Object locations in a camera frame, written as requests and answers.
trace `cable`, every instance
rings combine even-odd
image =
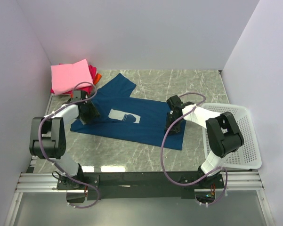
[[[60,107],[59,109],[57,109],[56,111],[52,112],[51,114],[47,115],[47,116],[41,121],[41,123],[40,123],[40,125],[39,125],[39,129],[38,129],[38,140],[39,140],[40,149],[41,149],[41,152],[42,152],[44,158],[45,158],[47,161],[51,162],[59,171],[62,172],[63,175],[65,175],[66,177],[68,177],[68,178],[69,178],[70,180],[72,180],[73,182],[75,182],[75,183],[77,183],[77,184],[81,184],[81,185],[88,186],[88,187],[90,187],[90,188],[92,188],[92,189],[94,189],[94,190],[96,191],[96,193],[97,193],[97,199],[96,199],[92,204],[90,204],[90,205],[88,205],[88,206],[75,206],[74,204],[69,203],[70,206],[72,206],[72,207],[74,207],[74,208],[78,208],[78,209],[85,209],[85,208],[89,208],[89,207],[91,207],[91,206],[94,206],[94,205],[98,202],[98,200],[100,199],[99,190],[98,190],[95,186],[93,186],[93,185],[90,185],[90,184],[87,184],[87,183],[84,183],[84,182],[82,182],[82,181],[79,181],[79,180],[76,180],[76,179],[72,178],[69,174],[67,174],[67,173],[65,172],[65,170],[64,170],[57,162],[55,162],[54,160],[51,160],[51,159],[47,156],[47,154],[46,154],[46,152],[45,152],[45,150],[44,150],[43,142],[42,142],[42,126],[43,126],[43,124],[44,124],[44,122],[45,122],[46,120],[52,118],[52,117],[55,116],[57,113],[59,113],[59,112],[61,112],[62,110],[64,110],[65,108],[67,108],[67,107],[69,107],[69,106],[71,106],[71,105],[75,105],[75,104],[78,104],[78,103],[82,103],[82,102],[85,102],[85,101],[89,101],[89,100],[91,100],[92,98],[95,97],[95,95],[97,94],[97,88],[95,87],[95,85],[94,85],[93,83],[87,82],[87,81],[78,83],[78,84],[73,88],[72,93],[75,91],[75,89],[76,89],[79,85],[84,84],[84,83],[89,84],[89,85],[92,85],[93,88],[94,88],[95,93],[94,93],[92,96],[88,97],[87,99],[83,99],[83,100],[78,100],[78,101],[71,102],[71,103],[69,103],[69,104],[66,104],[66,105]]]
[[[226,172],[226,182],[225,182],[225,187],[224,187],[223,192],[225,193],[226,186],[227,186],[227,171],[226,171],[225,168],[223,168],[223,167],[221,167],[221,166],[216,167],[215,169],[209,171],[208,173],[206,173],[205,175],[203,175],[203,176],[200,177],[199,179],[197,179],[197,180],[195,180],[195,181],[193,181],[193,182],[191,182],[191,183],[186,183],[186,184],[179,183],[179,182],[177,182],[177,181],[174,181],[172,178],[170,178],[169,175],[168,175],[168,173],[166,172],[165,167],[164,167],[164,164],[163,164],[163,148],[164,148],[164,144],[165,144],[166,137],[168,136],[168,134],[169,134],[171,128],[172,128],[178,121],[180,121],[180,120],[183,119],[185,116],[187,116],[187,115],[189,115],[190,113],[192,113],[192,112],[196,109],[196,107],[197,107],[198,105],[200,105],[200,104],[202,104],[202,103],[204,103],[204,102],[206,101],[206,97],[205,97],[204,95],[200,94],[200,93],[187,92],[187,93],[185,93],[185,94],[180,95],[179,97],[183,97],[183,96],[189,95],[189,94],[195,94],[195,95],[202,96],[202,97],[203,97],[203,100],[200,101],[199,103],[197,103],[196,106],[192,108],[192,110],[190,110],[189,112],[187,112],[187,113],[183,114],[182,116],[180,116],[179,118],[177,118],[177,119],[169,126],[169,128],[166,130],[166,133],[165,133],[165,135],[164,135],[164,137],[163,137],[163,140],[162,140],[161,150],[160,150],[160,163],[161,163],[161,167],[162,167],[163,173],[164,173],[165,177],[166,177],[170,182],[172,182],[172,183],[175,184],[175,185],[178,185],[178,186],[191,186],[191,185],[194,185],[194,184],[200,182],[200,181],[203,180],[205,177],[207,177],[209,174],[211,174],[211,173],[213,173],[213,172],[215,172],[215,171],[217,171],[217,170],[224,169],[225,172]]]
[[[228,172],[227,172],[226,168],[223,168],[223,170],[225,171],[225,174],[226,174],[224,189],[223,189],[222,193],[220,194],[220,196],[218,198],[216,198],[213,202],[207,204],[208,206],[217,203],[225,194],[225,191],[226,191],[226,188],[227,188],[227,183],[228,183]]]

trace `folded pink towel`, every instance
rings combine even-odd
[[[86,59],[75,64],[51,66],[51,87],[55,95],[71,91],[78,83],[88,81],[93,83]],[[90,86],[81,84],[77,89]]]

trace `pile of clothes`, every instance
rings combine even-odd
[[[80,82],[90,82],[96,85],[101,79],[96,67],[88,65],[86,59],[75,64],[59,64],[51,66],[51,93],[54,95],[69,95]],[[81,84],[78,89],[91,93],[90,84]]]

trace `shirt sleeve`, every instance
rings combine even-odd
[[[102,88],[98,89],[98,92],[105,96],[129,97],[135,87],[136,84],[119,73]]]

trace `red cloth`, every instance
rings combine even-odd
[[[89,71],[90,71],[91,78],[94,80],[95,77],[96,77],[96,71],[97,71],[96,67],[89,65]],[[80,88],[79,90],[86,91],[88,94],[90,94],[92,89],[93,89],[93,86],[86,86],[86,87]],[[70,95],[70,94],[71,94],[71,91],[65,92],[62,95]]]

